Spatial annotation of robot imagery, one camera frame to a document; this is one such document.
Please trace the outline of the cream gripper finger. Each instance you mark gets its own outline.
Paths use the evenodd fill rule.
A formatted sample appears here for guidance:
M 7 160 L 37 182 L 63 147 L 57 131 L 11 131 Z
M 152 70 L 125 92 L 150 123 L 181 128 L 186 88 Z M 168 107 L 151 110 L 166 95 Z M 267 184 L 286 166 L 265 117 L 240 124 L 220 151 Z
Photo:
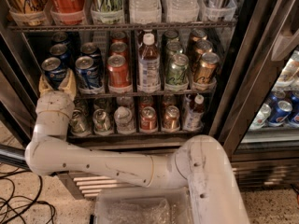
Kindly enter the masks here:
M 77 95 L 77 83 L 74 72 L 68 68 L 66 76 L 59 86 L 59 90 L 66 93 L 72 101 L 75 100 Z
M 48 80 L 44 75 L 40 76 L 38 89 L 40 96 L 44 96 L 45 94 L 53 92 L 52 86 L 49 84 Z

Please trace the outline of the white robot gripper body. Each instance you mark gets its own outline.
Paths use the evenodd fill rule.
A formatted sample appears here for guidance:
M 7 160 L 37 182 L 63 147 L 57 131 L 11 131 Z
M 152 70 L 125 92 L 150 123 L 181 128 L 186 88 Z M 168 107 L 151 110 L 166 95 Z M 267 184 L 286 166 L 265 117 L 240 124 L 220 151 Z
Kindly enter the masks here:
M 69 95 L 62 91 L 43 94 L 36 105 L 37 117 L 32 140 L 41 141 L 45 136 L 66 140 L 74 108 Z

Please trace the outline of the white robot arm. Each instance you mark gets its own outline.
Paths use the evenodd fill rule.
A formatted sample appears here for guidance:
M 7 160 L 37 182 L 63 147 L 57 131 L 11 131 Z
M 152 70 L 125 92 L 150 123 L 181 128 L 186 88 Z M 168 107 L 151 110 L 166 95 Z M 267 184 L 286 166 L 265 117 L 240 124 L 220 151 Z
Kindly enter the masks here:
M 81 171 L 154 189 L 186 186 L 195 224 L 250 224 L 231 163 L 214 138 L 196 135 L 168 157 L 78 147 L 66 141 L 77 92 L 74 72 L 58 89 L 41 76 L 38 88 L 36 124 L 25 149 L 32 172 Z

